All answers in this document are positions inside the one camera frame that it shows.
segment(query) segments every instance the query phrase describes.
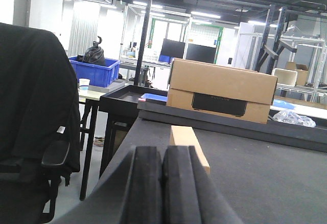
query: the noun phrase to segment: wooden block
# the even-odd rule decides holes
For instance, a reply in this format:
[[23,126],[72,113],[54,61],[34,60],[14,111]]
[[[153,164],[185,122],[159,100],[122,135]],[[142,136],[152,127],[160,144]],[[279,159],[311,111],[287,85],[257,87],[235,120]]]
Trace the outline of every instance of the wooden block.
[[192,127],[172,126],[170,133],[170,145],[175,146],[194,146],[198,154],[200,163],[204,167],[207,174],[210,174],[210,165],[205,158],[202,148]]

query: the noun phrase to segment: white cup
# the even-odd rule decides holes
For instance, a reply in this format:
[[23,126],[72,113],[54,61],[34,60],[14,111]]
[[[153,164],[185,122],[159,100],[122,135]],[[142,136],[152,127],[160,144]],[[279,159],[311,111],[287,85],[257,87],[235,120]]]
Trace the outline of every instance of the white cup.
[[88,86],[90,85],[90,79],[80,78],[79,81],[80,81],[80,86],[79,86],[80,92],[87,94]]

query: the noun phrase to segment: white curtain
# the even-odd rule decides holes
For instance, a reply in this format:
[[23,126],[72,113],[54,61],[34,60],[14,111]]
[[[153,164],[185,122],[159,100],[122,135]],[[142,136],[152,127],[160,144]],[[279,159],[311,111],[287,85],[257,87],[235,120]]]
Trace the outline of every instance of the white curtain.
[[97,40],[100,5],[75,1],[68,56],[84,55]]

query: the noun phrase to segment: black label on box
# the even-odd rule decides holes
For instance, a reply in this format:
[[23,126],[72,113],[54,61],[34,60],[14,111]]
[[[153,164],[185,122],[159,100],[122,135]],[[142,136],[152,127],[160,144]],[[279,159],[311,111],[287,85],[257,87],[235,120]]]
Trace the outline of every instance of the black label on box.
[[196,110],[208,110],[216,113],[230,114],[242,117],[245,114],[247,101],[235,100],[214,95],[194,93],[192,108]]

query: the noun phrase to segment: cardboard box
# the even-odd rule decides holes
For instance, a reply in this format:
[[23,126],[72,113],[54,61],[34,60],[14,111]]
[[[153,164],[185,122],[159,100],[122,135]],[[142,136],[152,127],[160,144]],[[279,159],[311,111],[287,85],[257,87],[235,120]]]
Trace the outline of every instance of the cardboard box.
[[210,165],[205,158],[200,143],[195,136],[192,127],[172,126],[170,133],[170,145],[173,146],[194,146],[200,163],[207,174],[210,174]]
[[277,77],[277,83],[294,87],[296,85],[297,72],[285,69],[275,68],[271,73]]
[[305,64],[297,64],[295,62],[287,62],[285,69],[296,71],[296,85],[304,86],[308,80],[309,70]]
[[258,123],[267,123],[277,77],[175,59],[167,105]]

